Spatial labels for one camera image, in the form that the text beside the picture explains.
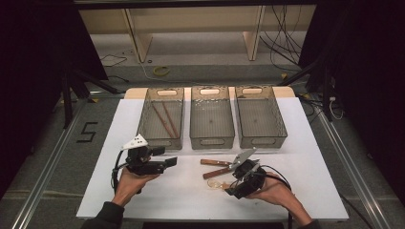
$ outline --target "brown stick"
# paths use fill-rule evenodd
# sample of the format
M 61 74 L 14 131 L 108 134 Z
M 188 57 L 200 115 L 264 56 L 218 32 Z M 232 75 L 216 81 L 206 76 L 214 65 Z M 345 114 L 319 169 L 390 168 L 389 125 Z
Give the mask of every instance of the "brown stick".
M 211 160 L 211 159 L 201 159 L 200 164 L 218 165 L 218 166 L 228 166 L 231 163 L 228 161 L 221 160 Z
M 169 126 L 167 125 L 167 122 L 161 117 L 160 113 L 158 112 L 158 109 L 156 109 L 155 105 L 152 103 L 152 107 L 155 110 L 156 114 L 158 115 L 161 124 L 163 124 L 164 129 L 166 129 L 166 132 L 170 135 L 170 137 L 175 138 L 173 134 L 170 132 Z
M 170 116 L 169 111 L 167 111 L 166 105 L 164 104 L 164 102 L 161 102 L 161 104 L 163 104 L 164 111 L 166 112 L 166 115 L 169 118 L 169 122 L 170 122 L 170 125 L 172 126 L 173 132 L 175 133 L 176 137 L 180 137 L 179 133 L 176 130 L 176 126 L 173 123 L 172 117 Z
M 224 169 L 220 169 L 220 170 L 216 170 L 216 171 L 212 171 L 212 172 L 203 174 L 202 178 L 208 179 L 208 178 L 216 177 L 216 176 L 219 176 L 222 174 L 227 174 L 229 172 L 231 172 L 231 170 L 229 168 L 224 168 Z

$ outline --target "white tabletop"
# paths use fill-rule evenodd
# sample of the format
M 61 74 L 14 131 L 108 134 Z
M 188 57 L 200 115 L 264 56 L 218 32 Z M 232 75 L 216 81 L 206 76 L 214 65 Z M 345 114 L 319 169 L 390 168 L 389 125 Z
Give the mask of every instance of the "white tabletop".
M 277 101 L 288 137 L 281 149 L 259 149 L 251 158 L 259 158 L 262 165 L 272 166 L 282 173 L 289 181 L 293 193 L 314 219 L 348 219 L 298 98 L 277 98 Z M 79 218 L 95 217 L 103 202 L 113 198 L 111 171 L 120 147 L 137 133 L 142 105 L 142 99 L 122 99 L 119 102 L 93 176 L 77 212 Z M 154 156 L 154 160 L 177 156 L 178 164 L 167 168 L 159 178 L 148 182 L 142 193 L 133 197 L 126 205 L 124 217 L 141 221 L 287 220 L 288 213 L 280 206 L 256 199 L 236 199 L 225 191 L 212 189 L 207 185 L 203 173 L 219 168 L 201 165 L 201 158 L 232 161 L 235 155 L 243 150 L 239 148 L 236 133 L 234 147 L 230 150 L 193 151 L 188 134 L 189 112 L 190 98 L 187 97 L 182 150 L 166 152 L 165 156 Z M 121 162 L 124 158 L 126 152 L 122 155 Z M 227 183 L 235 180 L 231 174 L 215 179 Z

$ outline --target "black sleeve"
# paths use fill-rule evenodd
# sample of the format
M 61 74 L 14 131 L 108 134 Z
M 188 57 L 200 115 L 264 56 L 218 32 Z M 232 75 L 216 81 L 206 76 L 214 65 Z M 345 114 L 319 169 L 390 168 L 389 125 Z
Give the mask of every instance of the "black sleeve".
M 112 202 L 104 202 L 94 219 L 87 219 L 81 229 L 118 229 L 122 223 L 124 208 Z
M 312 223 L 298 229 L 321 229 L 321 224 L 319 224 L 318 220 L 314 220 Z

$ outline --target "human hand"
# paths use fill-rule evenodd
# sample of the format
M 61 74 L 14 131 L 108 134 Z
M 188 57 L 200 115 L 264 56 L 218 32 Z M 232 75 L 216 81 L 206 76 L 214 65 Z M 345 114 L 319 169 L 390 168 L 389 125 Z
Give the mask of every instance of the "human hand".
M 155 179 L 158 176 L 159 175 L 139 176 L 129 172 L 128 169 L 124 167 L 112 202 L 124 207 L 131 198 L 145 186 L 146 182 Z
M 267 174 L 279 177 L 271 172 L 267 172 Z M 258 198 L 285 207 L 300 226 L 305 226 L 312 222 L 312 218 L 309 216 L 298 198 L 284 183 L 277 179 L 267 177 L 262 189 L 248 195 L 246 198 Z
M 267 174 L 270 176 L 279 177 L 271 172 L 267 172 Z M 292 199 L 294 199 L 295 195 L 281 181 L 267 177 L 262 189 L 248 195 L 246 198 L 258 198 L 275 205 L 286 207 L 286 203 L 289 203 Z

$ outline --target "metal rail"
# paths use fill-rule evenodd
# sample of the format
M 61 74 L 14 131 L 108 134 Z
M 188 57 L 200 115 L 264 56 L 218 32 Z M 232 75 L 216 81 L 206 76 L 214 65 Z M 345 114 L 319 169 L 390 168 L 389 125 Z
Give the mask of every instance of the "metal rail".
M 361 176 L 361 173 L 358 171 L 357 166 L 355 165 L 351 154 L 343 143 L 340 135 L 337 133 L 336 129 L 332 122 L 329 122 L 328 119 L 320 114 L 320 120 L 324 126 L 331 143 L 333 144 L 336 153 L 339 155 L 340 160 L 345 167 L 346 172 L 349 175 L 349 178 L 352 181 L 354 189 L 359 195 L 361 201 L 366 208 L 370 219 L 373 222 L 375 228 L 389 229 L 392 228 L 387 218 L 384 216 L 384 213 L 381 209 L 381 206 L 378 204 L 378 201 L 373 196 L 372 190 L 370 190 L 364 178 Z
M 51 177 L 53 175 L 53 171 L 56 168 L 57 162 L 59 161 L 60 157 L 63 154 L 66 145 L 72 135 L 73 130 L 75 129 L 75 125 L 77 123 L 78 118 L 80 117 L 81 111 L 83 110 L 84 106 L 87 103 L 87 99 L 79 99 L 76 104 L 76 109 L 74 112 L 74 117 L 70 125 L 63 130 L 62 135 L 57 140 L 55 147 L 51 153 L 50 158 L 47 161 L 44 169 L 42 170 L 41 175 L 38 178 L 38 181 L 33 186 L 30 195 L 27 197 L 24 205 L 20 209 L 17 217 L 12 225 L 12 229 L 22 229 L 27 228 L 32 215 L 38 206 L 39 200 L 42 197 L 42 194 L 47 187 Z

